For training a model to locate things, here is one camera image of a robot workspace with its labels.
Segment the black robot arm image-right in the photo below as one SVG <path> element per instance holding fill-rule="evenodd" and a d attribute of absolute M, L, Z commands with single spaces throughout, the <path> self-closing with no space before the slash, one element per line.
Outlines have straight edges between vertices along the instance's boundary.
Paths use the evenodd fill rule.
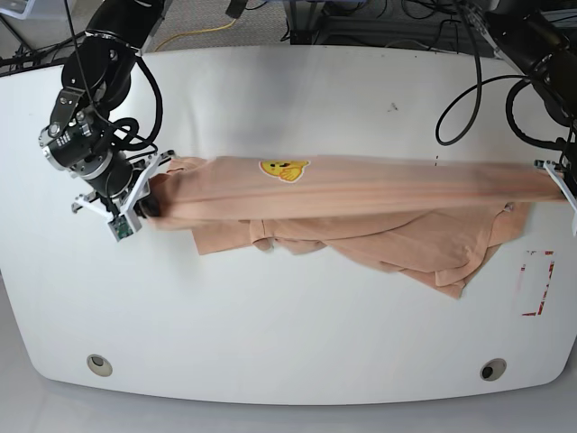
<path fill-rule="evenodd" d="M 541 13 L 538 1 L 462 1 L 470 22 L 493 50 L 533 85 L 547 113 L 576 121 L 576 46 Z"/>

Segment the black robot arm image-left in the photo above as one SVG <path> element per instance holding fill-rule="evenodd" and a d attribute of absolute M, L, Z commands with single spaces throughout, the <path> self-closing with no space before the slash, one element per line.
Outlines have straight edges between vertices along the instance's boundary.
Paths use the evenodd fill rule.
<path fill-rule="evenodd" d="M 88 183 L 114 216 L 119 214 L 117 200 L 142 173 L 125 154 L 143 158 L 158 150 L 163 102 L 139 52 L 160 24 L 165 7 L 163 1 L 104 1 L 96 9 L 84 41 L 73 42 L 61 73 L 62 89 L 39 136 L 47 161 Z M 154 95 L 154 124 L 147 136 L 139 134 L 134 118 L 110 119 L 130 91 L 133 68 L 141 70 Z"/>

